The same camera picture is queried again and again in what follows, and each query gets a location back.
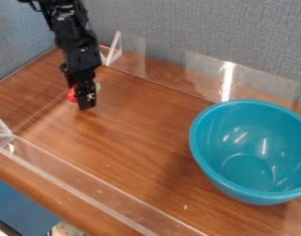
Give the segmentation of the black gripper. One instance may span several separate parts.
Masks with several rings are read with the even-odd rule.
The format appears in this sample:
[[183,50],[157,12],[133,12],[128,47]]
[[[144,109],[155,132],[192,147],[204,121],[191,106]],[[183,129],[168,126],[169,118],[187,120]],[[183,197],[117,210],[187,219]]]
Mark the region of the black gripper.
[[64,56],[60,70],[69,89],[72,87],[75,89],[79,109],[81,111],[91,109],[96,105],[96,84],[92,79],[96,68],[103,65],[97,40],[93,38],[60,39],[59,48]]

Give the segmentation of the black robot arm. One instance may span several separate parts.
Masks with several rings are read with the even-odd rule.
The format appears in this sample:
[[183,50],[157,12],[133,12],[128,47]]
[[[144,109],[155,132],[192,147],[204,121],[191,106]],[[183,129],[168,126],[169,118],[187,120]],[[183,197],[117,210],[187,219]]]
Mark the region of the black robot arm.
[[49,30],[55,34],[56,47],[61,50],[64,73],[69,89],[73,90],[79,109],[96,106],[96,69],[103,65],[100,46],[95,31],[89,27],[87,9],[81,0],[17,0],[29,4],[43,14]]

